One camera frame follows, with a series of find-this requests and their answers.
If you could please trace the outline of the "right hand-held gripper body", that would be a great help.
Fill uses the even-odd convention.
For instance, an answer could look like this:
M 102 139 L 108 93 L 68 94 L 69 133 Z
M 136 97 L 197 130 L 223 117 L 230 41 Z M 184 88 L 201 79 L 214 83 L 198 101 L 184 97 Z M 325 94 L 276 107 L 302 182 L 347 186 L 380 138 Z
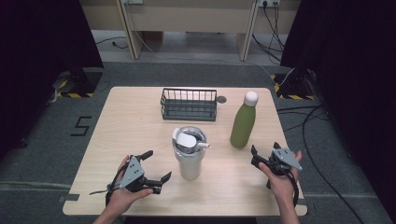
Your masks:
M 267 166 L 274 175 L 287 174 L 291 168 L 302 171 L 303 167 L 289 148 L 274 148 L 268 158 Z

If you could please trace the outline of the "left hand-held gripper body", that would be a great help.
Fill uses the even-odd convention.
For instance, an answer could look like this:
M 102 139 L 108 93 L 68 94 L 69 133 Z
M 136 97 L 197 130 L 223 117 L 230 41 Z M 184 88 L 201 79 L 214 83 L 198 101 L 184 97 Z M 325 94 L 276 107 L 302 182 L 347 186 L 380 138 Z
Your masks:
M 128 160 L 123 178 L 120 181 L 120 188 L 128 189 L 131 192 L 138 192 L 148 188 L 145 171 L 137 157 L 131 156 Z

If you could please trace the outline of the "green bottle with white cap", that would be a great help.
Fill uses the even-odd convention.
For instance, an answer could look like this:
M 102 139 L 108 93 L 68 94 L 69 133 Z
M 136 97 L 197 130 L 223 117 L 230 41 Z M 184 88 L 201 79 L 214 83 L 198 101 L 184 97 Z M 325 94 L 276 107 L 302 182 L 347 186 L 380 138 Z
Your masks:
M 244 97 L 244 103 L 238 109 L 230 137 L 233 147 L 243 148 L 251 135 L 256 119 L 256 105 L 259 95 L 255 91 L 248 91 Z

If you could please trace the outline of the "white tumbler with straw lid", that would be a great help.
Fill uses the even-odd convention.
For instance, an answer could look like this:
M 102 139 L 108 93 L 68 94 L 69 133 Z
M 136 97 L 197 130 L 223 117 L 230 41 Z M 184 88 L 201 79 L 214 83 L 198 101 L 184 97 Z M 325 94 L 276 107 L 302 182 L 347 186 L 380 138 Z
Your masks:
M 181 176 L 186 180 L 196 179 L 201 173 L 205 151 L 210 148 L 205 133 L 193 126 L 175 128 L 172 144 Z

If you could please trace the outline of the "dark green wire basket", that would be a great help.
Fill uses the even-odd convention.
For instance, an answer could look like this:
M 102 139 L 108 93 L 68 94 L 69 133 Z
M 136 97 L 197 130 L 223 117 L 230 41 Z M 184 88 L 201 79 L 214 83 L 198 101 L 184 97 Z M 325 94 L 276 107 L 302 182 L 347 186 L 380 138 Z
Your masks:
M 160 101 L 163 119 L 215 121 L 217 91 L 163 88 Z

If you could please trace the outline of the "person's right hand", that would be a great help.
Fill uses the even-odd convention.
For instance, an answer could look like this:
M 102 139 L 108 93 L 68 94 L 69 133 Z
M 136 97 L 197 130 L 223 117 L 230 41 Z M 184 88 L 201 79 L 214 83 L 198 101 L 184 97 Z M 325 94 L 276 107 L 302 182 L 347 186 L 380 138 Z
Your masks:
M 272 171 L 263 163 L 259 167 L 267 175 L 271 185 L 271 191 L 274 193 L 278 205 L 289 205 L 294 207 L 294 187 L 287 175 L 274 175 Z

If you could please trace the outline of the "person's left hand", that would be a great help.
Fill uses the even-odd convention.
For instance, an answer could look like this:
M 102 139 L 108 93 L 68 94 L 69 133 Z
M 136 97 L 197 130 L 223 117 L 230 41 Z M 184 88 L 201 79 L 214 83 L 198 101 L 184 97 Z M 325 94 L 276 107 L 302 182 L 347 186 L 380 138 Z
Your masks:
M 145 198 L 152 193 L 152 189 L 142 189 L 138 192 L 131 192 L 128 189 L 116 189 L 110 197 L 105 212 L 111 216 L 118 217 L 126 212 L 135 201 Z

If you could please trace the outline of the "black stand base hazard tape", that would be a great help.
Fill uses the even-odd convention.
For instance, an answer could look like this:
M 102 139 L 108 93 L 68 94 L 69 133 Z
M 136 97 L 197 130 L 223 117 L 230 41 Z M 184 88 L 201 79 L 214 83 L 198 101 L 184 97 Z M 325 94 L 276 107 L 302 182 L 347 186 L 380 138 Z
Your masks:
M 104 72 L 100 67 L 62 72 L 53 84 L 55 97 L 91 98 Z
M 271 75 L 276 96 L 281 99 L 314 100 L 314 93 L 304 75 L 291 69 L 287 73 Z

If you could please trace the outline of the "black curtain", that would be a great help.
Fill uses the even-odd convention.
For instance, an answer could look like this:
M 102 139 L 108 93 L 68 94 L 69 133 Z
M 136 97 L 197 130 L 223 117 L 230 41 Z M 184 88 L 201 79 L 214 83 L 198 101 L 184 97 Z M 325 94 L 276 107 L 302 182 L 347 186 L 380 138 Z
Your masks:
M 0 160 L 64 71 L 103 65 L 79 0 L 0 0 Z
M 281 63 L 315 72 L 347 148 L 396 222 L 396 0 L 301 0 Z

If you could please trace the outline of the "beige desk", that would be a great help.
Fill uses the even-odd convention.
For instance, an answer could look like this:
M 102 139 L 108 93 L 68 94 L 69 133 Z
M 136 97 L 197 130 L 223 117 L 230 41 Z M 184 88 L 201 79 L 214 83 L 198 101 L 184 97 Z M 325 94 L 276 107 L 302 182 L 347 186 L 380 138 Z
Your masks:
M 93 30 L 123 31 L 130 57 L 137 60 L 145 32 L 235 34 L 239 59 L 248 58 L 253 35 L 290 32 L 302 0 L 280 0 L 278 7 L 259 7 L 259 0 L 79 0 Z

